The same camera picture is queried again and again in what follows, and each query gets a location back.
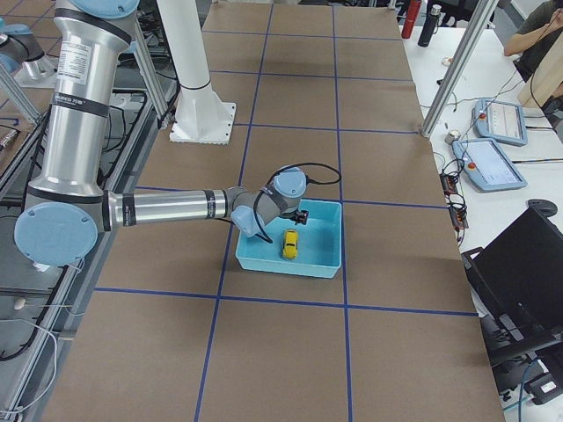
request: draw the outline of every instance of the grid line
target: grid line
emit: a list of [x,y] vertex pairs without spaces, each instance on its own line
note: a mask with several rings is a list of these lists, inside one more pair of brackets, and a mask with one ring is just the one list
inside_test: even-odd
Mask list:
[[[340,142],[340,109],[338,98],[338,56],[336,47],[336,23],[334,8],[331,9],[333,18],[333,54],[334,54],[334,104],[336,105],[336,142],[338,143],[338,169],[342,174],[342,144]],[[344,200],[342,180],[339,182],[340,202]],[[344,215],[341,219],[341,254],[342,254],[342,297],[344,299],[344,340],[346,350],[346,390],[348,404],[348,422],[354,422],[354,397],[352,395],[352,354],[350,351],[350,316],[348,314],[348,286],[347,286],[347,261],[346,261],[346,229],[344,226]]]
[[[162,192],[188,192],[191,189],[179,189],[174,187],[156,187],[156,186],[136,186],[135,189],[140,189],[144,191],[162,191]],[[305,200],[324,200],[328,202],[339,202],[340,204],[358,204],[358,205],[371,205],[379,207],[409,207],[409,208],[429,208],[429,209],[441,209],[447,210],[446,205],[428,205],[428,204],[406,204],[401,202],[382,202],[376,200],[344,200],[344,199],[332,199],[332,198],[312,198],[303,197]]]
[[393,77],[367,77],[367,76],[328,76],[328,75],[301,75],[297,73],[272,73],[272,72],[251,72],[248,70],[210,70],[210,73],[226,73],[233,75],[264,75],[264,76],[283,76],[283,77],[322,77],[324,79],[352,79],[360,81],[387,81],[387,82],[412,82],[413,79],[400,79]]
[[287,126],[287,125],[266,125],[261,123],[235,123],[233,126],[247,127],[272,127],[278,129],[302,129],[302,130],[325,130],[329,132],[351,132],[366,134],[395,134],[395,135],[419,135],[415,130],[386,130],[386,129],[336,129],[336,127],[313,127],[313,126]]
[[373,40],[373,41],[403,41],[400,38],[387,38],[387,37],[344,37],[336,35],[299,35],[295,33],[248,33],[245,31],[219,31],[219,30],[202,30],[203,33],[231,33],[239,35],[272,35],[277,37],[297,37],[297,38],[327,38],[330,40]]
[[254,303],[272,303],[277,305],[296,305],[312,308],[332,308],[332,309],[358,309],[377,312],[396,312],[402,314],[422,314],[422,315],[437,315],[437,316],[450,316],[450,317],[478,317],[477,312],[469,312],[463,310],[442,310],[442,309],[423,309],[423,308],[400,308],[392,306],[376,306],[376,305],[360,305],[349,303],[332,302],[311,302],[311,301],[298,301],[290,299],[274,299],[268,297],[248,297],[248,296],[233,296],[233,295],[205,295],[199,293],[188,292],[173,292],[167,290],[142,290],[138,288],[124,288],[124,287],[95,287],[94,289],[100,293],[122,293],[128,295],[154,295],[154,296],[170,296],[170,297],[189,297],[193,299],[209,299],[228,301],[228,302],[254,302]]
[[[254,112],[256,110],[256,102],[257,102],[257,98],[258,98],[258,91],[260,88],[260,73],[262,72],[262,69],[264,67],[264,57],[266,55],[266,46],[267,46],[267,33],[270,30],[270,24],[272,23],[272,15],[274,13],[274,5],[272,4],[270,6],[270,13],[268,16],[268,20],[267,20],[267,29],[266,29],[266,36],[264,37],[264,46],[262,48],[262,56],[260,58],[260,70],[259,70],[259,74],[258,77],[256,78],[256,89],[254,91],[254,100],[252,102],[252,110],[250,113],[250,123],[252,124],[253,119],[254,119]],[[241,185],[242,183],[242,178],[245,172],[245,163],[246,163],[246,156],[248,153],[248,145],[250,143],[250,136],[251,136],[251,132],[252,132],[252,126],[248,127],[248,131],[246,133],[246,141],[245,141],[245,150],[243,152],[243,157],[242,157],[242,163],[240,165],[240,173],[238,175],[238,184]],[[219,305],[221,303],[221,294],[223,291],[223,281],[224,281],[224,276],[225,276],[225,272],[226,272],[226,268],[227,268],[227,262],[229,259],[229,251],[230,251],[230,243],[232,240],[232,232],[233,232],[233,227],[230,226],[229,228],[229,236],[227,238],[227,245],[225,247],[225,254],[223,257],[223,268],[221,269],[221,279],[219,280],[219,287],[217,288],[217,299],[216,299],[216,303],[215,303],[215,309],[213,312],[213,319],[211,321],[211,329],[209,332],[209,339],[208,339],[208,349],[206,351],[206,355],[205,355],[205,364],[203,366],[203,370],[202,370],[202,374],[201,374],[201,383],[200,383],[200,390],[198,393],[198,399],[197,399],[197,405],[196,405],[196,409],[195,409],[195,414],[194,414],[194,422],[198,422],[199,418],[200,418],[200,412],[201,412],[201,402],[203,400],[203,394],[205,391],[205,381],[207,380],[207,372],[208,372],[208,364],[209,364],[209,358],[211,356],[211,349],[213,346],[213,338],[215,336],[215,327],[216,327],[216,322],[217,322],[217,317],[219,314]]]
[[9,10],[8,10],[8,13],[6,13],[6,16],[9,16],[13,11],[15,11],[16,8],[18,8],[18,7],[21,5],[21,2],[22,2],[22,1],[23,1],[23,0],[19,0],[18,3],[17,3],[14,7],[12,7],[11,9],[9,9]]

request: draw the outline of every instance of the red bottle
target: red bottle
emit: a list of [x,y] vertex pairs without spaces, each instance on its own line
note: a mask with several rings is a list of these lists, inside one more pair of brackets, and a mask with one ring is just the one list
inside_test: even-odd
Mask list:
[[408,12],[406,13],[405,24],[403,25],[403,32],[401,36],[408,40],[411,38],[411,34],[413,33],[414,22],[416,18],[419,16],[420,5],[422,4],[422,0],[411,0],[411,4],[408,6]]

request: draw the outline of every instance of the blue joint cap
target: blue joint cap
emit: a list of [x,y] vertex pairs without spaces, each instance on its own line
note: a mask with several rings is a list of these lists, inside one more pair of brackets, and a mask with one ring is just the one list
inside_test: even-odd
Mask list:
[[133,55],[137,51],[137,41],[131,41],[131,45],[127,50],[125,50],[123,55]]
[[70,0],[75,7],[100,19],[126,18],[137,10],[140,0]]
[[274,178],[274,188],[288,198],[301,198],[307,189],[307,177],[299,167],[287,169]]
[[24,24],[12,24],[0,26],[6,35],[32,35],[32,30]]
[[8,70],[8,72],[11,73],[19,67],[19,64],[8,55],[3,55],[0,53],[0,66],[4,66],[4,69]]
[[[256,223],[252,208],[246,205],[241,205],[230,213],[230,218],[244,236],[252,237],[260,233],[260,227],[258,227],[258,224]],[[264,228],[264,220],[260,214],[258,214],[258,220],[260,221],[262,228]]]
[[94,247],[98,228],[83,209],[61,202],[44,202],[18,217],[14,240],[29,259],[48,266],[65,266],[82,259]]

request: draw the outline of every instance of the white wall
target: white wall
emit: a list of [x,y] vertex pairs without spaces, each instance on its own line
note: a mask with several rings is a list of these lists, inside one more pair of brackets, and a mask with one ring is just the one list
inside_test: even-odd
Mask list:
[[545,0],[512,0],[512,4],[523,18],[527,18],[528,15],[544,1]]

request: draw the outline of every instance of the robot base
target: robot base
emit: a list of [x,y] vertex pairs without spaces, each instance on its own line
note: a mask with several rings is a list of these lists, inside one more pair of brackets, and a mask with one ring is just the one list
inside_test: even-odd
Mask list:
[[39,79],[32,79],[29,76],[29,72],[25,67],[22,67],[16,75],[14,75],[14,79],[18,83],[21,88],[43,88],[52,90],[56,84],[56,67],[58,65],[58,60],[55,57],[46,57],[43,56],[45,60],[51,63],[55,72],[47,77],[40,77]]
[[170,140],[172,142],[228,144],[237,105],[222,102],[211,90],[208,92],[182,91]]

